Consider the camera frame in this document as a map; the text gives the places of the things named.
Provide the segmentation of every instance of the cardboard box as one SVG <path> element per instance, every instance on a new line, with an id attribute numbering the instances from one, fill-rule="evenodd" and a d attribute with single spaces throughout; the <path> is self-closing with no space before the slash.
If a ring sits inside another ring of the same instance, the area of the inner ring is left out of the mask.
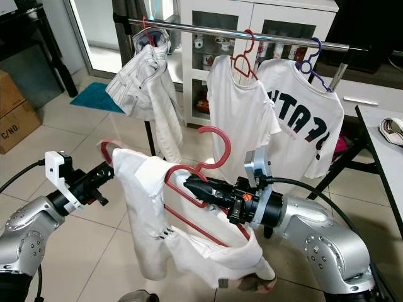
<path id="1" fill-rule="evenodd" d="M 40 125 L 41 121 L 28 101 L 0 118 L 0 154 L 5 154 Z"/>
<path id="2" fill-rule="evenodd" d="M 25 101 L 7 72 L 0 70 L 0 118 Z"/>

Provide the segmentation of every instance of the black cable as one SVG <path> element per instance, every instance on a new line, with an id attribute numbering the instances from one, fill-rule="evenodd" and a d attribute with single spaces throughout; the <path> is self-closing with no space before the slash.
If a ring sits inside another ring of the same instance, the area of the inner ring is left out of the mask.
<path id="1" fill-rule="evenodd" d="M 15 174 L 11 179 L 9 179 L 5 184 L 3 184 L 0 187 L 0 193 L 2 193 L 10 184 L 15 182 L 15 180 L 17 180 L 17 178 L 19 178 L 21 175 L 25 174 L 32 168 L 35 168 L 36 166 L 39 166 L 39 165 L 45 165 L 45 159 L 38 160 L 37 162 L 34 162 L 33 164 L 30 164 L 28 167 L 19 171 L 19 173 Z M 42 266 L 39 265 L 39 267 L 38 267 L 38 291 L 37 291 L 37 297 L 35 298 L 35 302 L 43 301 L 43 298 L 40 296 L 41 293 L 42 293 Z"/>
<path id="2" fill-rule="evenodd" d="M 42 266 L 38 267 L 38 291 L 37 297 L 40 297 L 42 294 Z"/>
<path id="3" fill-rule="evenodd" d="M 19 178 L 21 175 L 24 173 L 28 172 L 32 168 L 35 168 L 38 165 L 45 165 L 45 159 L 38 160 L 37 162 L 34 162 L 33 164 L 30 164 L 28 167 L 24 168 L 23 170 L 19 171 L 19 173 L 15 174 L 11 179 L 9 179 L 5 184 L 3 184 L 0 187 L 0 193 L 2 193 L 10 184 L 15 182 L 17 178 Z"/>
<path id="4" fill-rule="evenodd" d="M 303 187 L 304 189 L 313 192 L 316 196 L 322 198 L 329 206 L 331 206 L 336 211 L 336 213 L 339 214 L 340 217 L 347 223 L 348 227 L 353 232 L 355 232 L 358 236 L 360 236 L 360 234 L 358 233 L 358 230 L 353 225 L 353 222 L 346 216 L 346 214 L 344 214 L 344 212 L 333 201 L 331 201 L 330 198 L 328 198 L 325 194 L 323 194 L 316 188 L 314 188 L 304 182 L 296 181 L 294 179 L 289 179 L 289 178 L 270 177 L 268 180 L 269 180 L 269 183 L 280 182 L 280 183 L 284 183 L 284 184 L 293 184 L 293 185 L 296 185 L 298 187 Z M 382 292 L 382 288 L 381 288 L 381 283 L 382 283 L 384 288 L 389 293 L 389 296 L 392 298 L 392 300 L 398 302 L 399 300 L 397 299 L 395 293 L 392 291 L 390 286 L 386 283 L 386 280 L 383 278 L 383 276 L 381 277 L 381 275 L 382 275 L 381 272 L 379 271 L 377 265 L 372 260 L 370 260 L 370 269 L 372 271 L 372 276 L 375 281 L 375 284 L 377 284 L 377 286 L 378 286 L 381 298 L 383 300 L 385 300 L 385 294 Z"/>

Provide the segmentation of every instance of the glass cabinet door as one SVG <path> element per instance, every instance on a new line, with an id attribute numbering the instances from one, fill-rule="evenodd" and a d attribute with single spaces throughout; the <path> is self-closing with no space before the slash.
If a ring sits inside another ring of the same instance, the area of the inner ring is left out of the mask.
<path id="1" fill-rule="evenodd" d="M 192 11 L 193 25 L 237 30 L 238 16 L 231 14 Z M 202 34 L 192 35 L 192 67 L 209 71 L 219 55 L 234 55 L 235 39 Z"/>
<path id="2" fill-rule="evenodd" d="M 304 8 L 286 8 L 273 5 L 255 4 L 251 29 L 268 35 L 290 36 L 293 38 L 317 37 L 325 40 L 336 13 Z M 254 70 L 268 59 L 290 59 L 302 61 L 317 51 L 316 48 L 283 45 L 280 43 L 258 42 L 249 56 L 254 62 Z"/>
<path id="3" fill-rule="evenodd" d="M 249 28 L 253 3 L 231 0 L 182 0 L 182 24 L 223 30 Z M 243 53 L 246 40 L 182 32 L 183 99 L 186 122 L 209 125 L 207 75 L 219 55 Z"/>

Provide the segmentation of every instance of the white table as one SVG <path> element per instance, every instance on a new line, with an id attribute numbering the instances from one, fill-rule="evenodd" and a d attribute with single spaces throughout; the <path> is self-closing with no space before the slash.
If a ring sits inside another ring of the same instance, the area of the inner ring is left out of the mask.
<path id="1" fill-rule="evenodd" d="M 378 130 L 384 118 L 403 120 L 403 113 L 364 106 L 357 106 L 355 110 L 364 126 L 368 146 L 403 237 L 403 148 L 386 141 Z"/>

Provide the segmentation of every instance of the shirt sleeve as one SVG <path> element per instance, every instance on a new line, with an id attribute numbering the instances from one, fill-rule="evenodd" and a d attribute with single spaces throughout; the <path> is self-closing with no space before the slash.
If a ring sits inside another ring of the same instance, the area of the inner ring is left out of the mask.
<path id="1" fill-rule="evenodd" d="M 323 143 L 322 148 L 318 151 L 308 169 L 305 171 L 305 176 L 309 178 L 322 177 L 326 175 L 332 163 L 334 149 L 339 139 L 343 119 L 337 120 L 337 125 L 331 127 L 329 137 Z"/>
<path id="2" fill-rule="evenodd" d="M 216 62 L 218 62 L 218 57 L 215 58 L 212 68 L 207 76 L 207 101 L 211 102 L 213 100 L 213 83 L 214 83 L 214 74 L 216 68 Z"/>
<path id="3" fill-rule="evenodd" d="M 267 112 L 264 115 L 262 125 L 264 125 L 264 126 L 261 129 L 261 133 L 260 133 L 261 138 L 259 141 L 260 141 L 260 145 L 267 145 L 267 144 L 269 144 L 270 136 L 272 134 L 281 132 L 281 128 L 280 128 L 280 125 L 278 124 L 278 120 L 275 115 L 274 108 L 271 104 L 268 104 Z"/>

